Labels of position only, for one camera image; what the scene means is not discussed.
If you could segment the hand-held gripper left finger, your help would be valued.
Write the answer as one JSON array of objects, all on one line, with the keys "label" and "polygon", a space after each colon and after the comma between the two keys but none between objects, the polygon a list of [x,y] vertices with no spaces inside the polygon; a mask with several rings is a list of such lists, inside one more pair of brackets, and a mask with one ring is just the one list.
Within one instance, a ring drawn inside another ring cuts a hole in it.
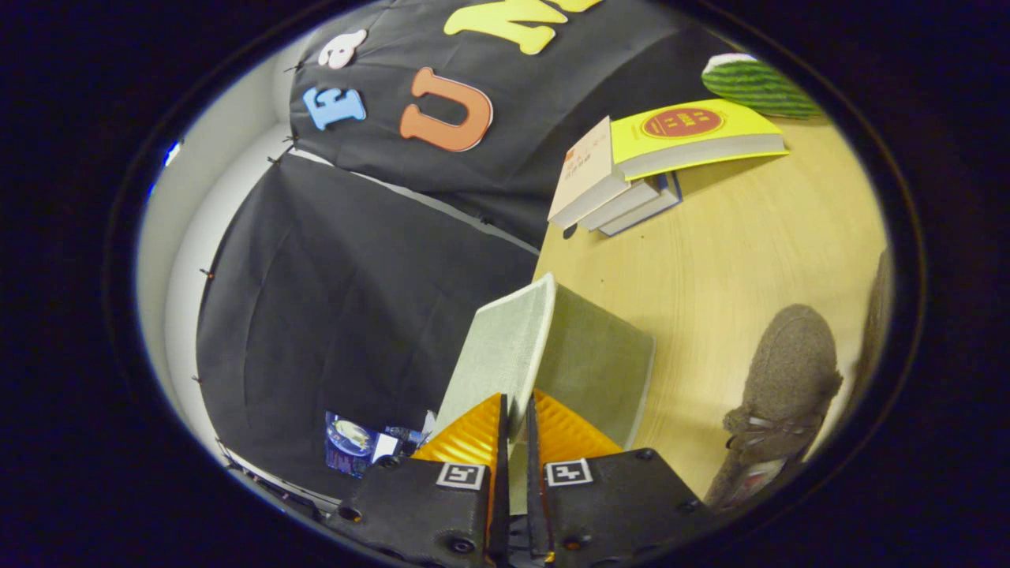
[{"label": "hand-held gripper left finger", "polygon": [[408,458],[382,457],[325,522],[343,539],[422,567],[507,564],[508,399],[495,393]]}]

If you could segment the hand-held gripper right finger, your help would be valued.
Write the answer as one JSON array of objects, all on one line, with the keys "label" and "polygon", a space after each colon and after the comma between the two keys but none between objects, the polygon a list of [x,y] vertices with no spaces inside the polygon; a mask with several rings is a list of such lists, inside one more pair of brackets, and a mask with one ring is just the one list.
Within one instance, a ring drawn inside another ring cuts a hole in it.
[{"label": "hand-held gripper right finger", "polygon": [[714,513],[652,448],[624,450],[535,390],[526,535],[538,567],[618,567],[699,538]]}]

